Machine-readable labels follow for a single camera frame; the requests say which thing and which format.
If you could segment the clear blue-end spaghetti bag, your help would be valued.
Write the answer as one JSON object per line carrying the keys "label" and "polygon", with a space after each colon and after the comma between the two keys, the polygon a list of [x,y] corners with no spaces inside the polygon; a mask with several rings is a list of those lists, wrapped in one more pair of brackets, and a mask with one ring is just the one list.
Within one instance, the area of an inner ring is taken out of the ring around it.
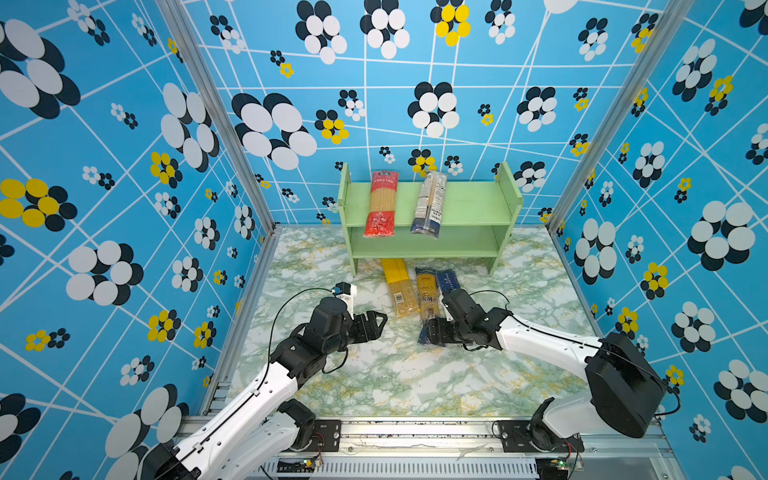
{"label": "clear blue-end spaghetti bag", "polygon": [[428,268],[416,268],[421,332],[418,342],[444,346],[442,324],[444,321],[439,302],[439,292],[435,271]]}

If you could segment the blue label spaghetti bag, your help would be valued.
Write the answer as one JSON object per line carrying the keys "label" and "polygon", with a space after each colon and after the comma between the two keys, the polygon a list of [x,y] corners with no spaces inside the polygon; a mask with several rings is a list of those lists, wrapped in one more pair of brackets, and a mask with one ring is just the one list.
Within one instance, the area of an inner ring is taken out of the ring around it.
{"label": "blue label spaghetti bag", "polygon": [[421,185],[410,232],[437,239],[440,234],[447,176],[430,172]]}

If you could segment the red spaghetti bag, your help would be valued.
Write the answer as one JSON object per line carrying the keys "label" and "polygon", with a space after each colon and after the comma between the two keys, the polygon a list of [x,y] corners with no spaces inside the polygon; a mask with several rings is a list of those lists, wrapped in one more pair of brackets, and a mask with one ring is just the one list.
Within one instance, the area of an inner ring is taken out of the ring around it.
{"label": "red spaghetti bag", "polygon": [[373,173],[369,214],[364,231],[365,238],[394,235],[398,179],[399,175],[394,171],[376,171]]}

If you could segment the dark blue spaghetti box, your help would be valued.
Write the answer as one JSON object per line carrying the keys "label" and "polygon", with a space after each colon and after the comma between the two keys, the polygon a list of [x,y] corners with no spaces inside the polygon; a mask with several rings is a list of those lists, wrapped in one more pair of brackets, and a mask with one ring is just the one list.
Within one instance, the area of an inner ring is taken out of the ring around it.
{"label": "dark blue spaghetti box", "polygon": [[461,288],[457,275],[452,269],[438,270],[436,272],[436,281],[440,301],[443,301],[446,294]]}

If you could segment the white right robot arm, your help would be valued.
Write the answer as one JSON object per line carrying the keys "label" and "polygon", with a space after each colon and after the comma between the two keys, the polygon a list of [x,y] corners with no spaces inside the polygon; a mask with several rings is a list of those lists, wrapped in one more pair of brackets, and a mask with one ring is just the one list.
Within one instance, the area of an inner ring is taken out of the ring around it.
{"label": "white right robot arm", "polygon": [[532,323],[507,308],[485,310],[461,288],[444,295],[442,304],[450,317],[425,322],[426,343],[528,355],[587,384],[579,394],[550,397],[537,407],[528,423],[536,449],[551,451],[580,434],[605,428],[642,438],[657,417],[665,384],[626,336],[577,335]]}

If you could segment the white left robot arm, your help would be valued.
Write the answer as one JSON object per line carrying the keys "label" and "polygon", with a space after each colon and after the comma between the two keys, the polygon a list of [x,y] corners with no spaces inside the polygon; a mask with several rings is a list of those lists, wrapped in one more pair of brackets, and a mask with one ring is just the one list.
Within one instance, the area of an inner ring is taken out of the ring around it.
{"label": "white left robot arm", "polygon": [[270,458],[311,444],[316,415],[295,395],[323,371],[328,356],[377,340],[388,316],[352,314],[349,303],[326,297],[310,319],[269,355],[262,373],[200,429],[140,463],[140,479],[244,479]]}

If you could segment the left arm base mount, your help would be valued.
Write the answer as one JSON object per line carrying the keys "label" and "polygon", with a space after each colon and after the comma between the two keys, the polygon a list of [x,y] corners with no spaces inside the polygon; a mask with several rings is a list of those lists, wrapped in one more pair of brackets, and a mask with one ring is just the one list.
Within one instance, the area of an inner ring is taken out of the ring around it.
{"label": "left arm base mount", "polygon": [[339,419],[318,419],[303,403],[296,399],[283,402],[278,412],[288,415],[295,435],[289,449],[295,452],[338,452],[341,440],[342,421]]}

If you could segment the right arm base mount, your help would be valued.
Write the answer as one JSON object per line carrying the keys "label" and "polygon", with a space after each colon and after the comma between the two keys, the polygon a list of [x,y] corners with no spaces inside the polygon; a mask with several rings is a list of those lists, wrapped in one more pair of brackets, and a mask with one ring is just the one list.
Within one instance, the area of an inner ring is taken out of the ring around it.
{"label": "right arm base mount", "polygon": [[545,425],[544,413],[554,400],[554,397],[544,400],[530,420],[496,420],[492,423],[491,433],[501,441],[505,453],[584,452],[584,443],[578,433],[561,438]]}

